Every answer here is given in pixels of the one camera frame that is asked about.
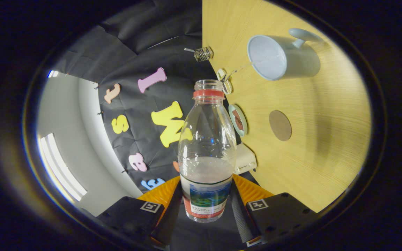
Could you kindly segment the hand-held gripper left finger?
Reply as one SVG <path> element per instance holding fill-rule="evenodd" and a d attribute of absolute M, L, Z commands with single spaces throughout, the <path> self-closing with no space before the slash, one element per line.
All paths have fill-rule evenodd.
<path fill-rule="evenodd" d="M 122 197 L 97 219 L 129 238 L 165 248 L 171 243 L 182 197 L 177 176 L 139 198 Z"/>

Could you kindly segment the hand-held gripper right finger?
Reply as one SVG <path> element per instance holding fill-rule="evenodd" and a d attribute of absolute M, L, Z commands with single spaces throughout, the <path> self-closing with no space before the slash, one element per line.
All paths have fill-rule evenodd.
<path fill-rule="evenodd" d="M 248 247 L 283 243 L 310 227 L 319 215 L 287 192 L 277 195 L 234 174 L 230 201 L 241 241 Z"/>

